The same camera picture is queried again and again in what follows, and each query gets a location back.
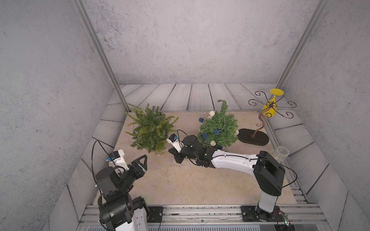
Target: small green tree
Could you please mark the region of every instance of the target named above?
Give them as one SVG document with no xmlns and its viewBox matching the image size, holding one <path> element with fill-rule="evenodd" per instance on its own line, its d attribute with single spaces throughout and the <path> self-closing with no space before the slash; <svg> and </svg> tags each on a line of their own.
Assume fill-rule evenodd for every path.
<svg viewBox="0 0 370 231">
<path fill-rule="evenodd" d="M 221 149 L 237 141 L 238 121 L 233 114 L 226 115 L 228 105 L 225 100 L 219 100 L 218 102 L 222 102 L 219 112 L 216 111 L 211 118 L 199 119 L 199 121 L 204 122 L 199 128 L 198 139 L 207 146 L 212 146 L 212 141 L 215 141 L 214 146 Z"/>
<path fill-rule="evenodd" d="M 173 122 L 170 122 L 174 116 L 166 117 L 166 115 L 159 110 L 158 106 L 149 108 L 149 104 L 147 104 L 147 107 L 143 110 L 135 105 L 129 105 L 136 116 L 135 118 L 126 112 L 126 115 L 134 120 L 129 126 L 137 125 L 132 133 L 126 132 L 133 136 L 135 140 L 131 144 L 131 147 L 136 147 L 138 150 L 146 149 L 149 153 L 165 150 L 168 134 L 170 132 L 176 132 L 173 127 L 178 117 Z"/>
</svg>

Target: mounting plate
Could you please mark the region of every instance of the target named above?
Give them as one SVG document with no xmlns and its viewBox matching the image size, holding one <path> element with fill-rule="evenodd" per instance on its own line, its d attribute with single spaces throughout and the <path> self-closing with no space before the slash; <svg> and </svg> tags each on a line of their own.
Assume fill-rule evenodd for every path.
<svg viewBox="0 0 370 231">
<path fill-rule="evenodd" d="M 261 211 L 260 213 L 256 211 L 256 206 L 240 206 L 242 211 L 244 222 L 256 222 L 256 221 L 268 221 L 268 222 L 284 222 L 284 216 L 280 211 L 279 206 L 274 207 L 272 213 L 266 213 Z"/>
<path fill-rule="evenodd" d="M 163 216 L 163 207 L 162 206 L 148 206 L 149 216 L 147 223 L 161 223 Z"/>
<path fill-rule="evenodd" d="M 257 131 L 255 137 L 252 138 L 256 130 L 242 128 L 239 130 L 238 139 L 243 143 L 250 143 L 252 145 L 265 146 L 270 141 L 269 136 L 261 131 Z"/>
</svg>

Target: artificial christmas tree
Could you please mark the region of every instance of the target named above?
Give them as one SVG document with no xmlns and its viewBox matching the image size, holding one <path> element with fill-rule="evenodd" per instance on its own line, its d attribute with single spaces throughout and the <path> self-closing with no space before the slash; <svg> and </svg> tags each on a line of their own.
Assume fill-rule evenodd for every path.
<svg viewBox="0 0 370 231">
<path fill-rule="evenodd" d="M 209 116 L 199 118 L 202 125 L 199 128 L 198 140 L 203 145 L 222 149 L 237 141 L 238 121 L 233 114 L 226 115 L 228 105 L 225 100 L 219 100 L 218 102 L 222 102 L 219 112 L 211 111 Z"/>
</svg>

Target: clear plastic cup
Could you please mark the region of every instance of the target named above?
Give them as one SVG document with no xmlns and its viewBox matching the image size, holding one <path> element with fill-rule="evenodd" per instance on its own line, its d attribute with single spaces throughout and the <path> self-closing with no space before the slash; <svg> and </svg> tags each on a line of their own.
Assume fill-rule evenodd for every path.
<svg viewBox="0 0 370 231">
<path fill-rule="evenodd" d="M 279 146 L 272 152 L 272 157 L 279 163 L 283 162 L 288 155 L 289 149 L 284 146 Z"/>
</svg>

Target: gray concrete wall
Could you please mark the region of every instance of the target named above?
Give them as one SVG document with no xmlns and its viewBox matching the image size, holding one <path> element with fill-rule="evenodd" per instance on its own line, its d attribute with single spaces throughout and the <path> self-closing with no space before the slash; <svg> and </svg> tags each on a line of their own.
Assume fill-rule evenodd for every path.
<svg viewBox="0 0 370 231">
<path fill-rule="evenodd" d="M 369 77 L 370 2 L 333 0 L 284 90 L 370 218 Z"/>
<path fill-rule="evenodd" d="M 83 0 L 119 84 L 277 82 L 318 0 Z"/>
<path fill-rule="evenodd" d="M 41 230 L 113 88 L 71 0 L 0 2 L 0 230 Z"/>
</svg>

